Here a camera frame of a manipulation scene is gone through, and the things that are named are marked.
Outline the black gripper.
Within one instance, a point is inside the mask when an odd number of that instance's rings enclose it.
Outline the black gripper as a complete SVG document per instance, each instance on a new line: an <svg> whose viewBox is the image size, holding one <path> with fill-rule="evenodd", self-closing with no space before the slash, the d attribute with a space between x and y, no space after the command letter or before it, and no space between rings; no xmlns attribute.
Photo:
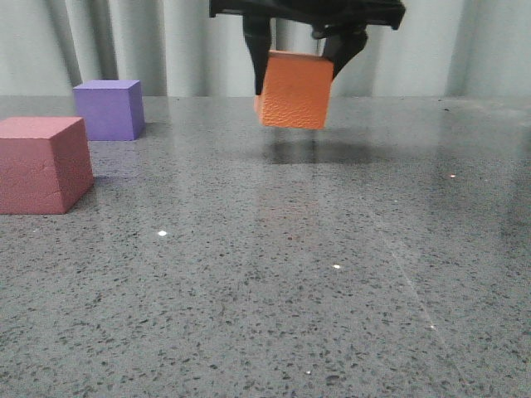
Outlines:
<svg viewBox="0 0 531 398"><path fill-rule="evenodd" d="M263 89L271 46L270 19L312 26L323 39L322 57L333 64L333 78L366 46L368 25L400 27L406 8L401 1L239 1L209 2L209 15L241 15L244 39L255 73L255 94Z"/></svg>

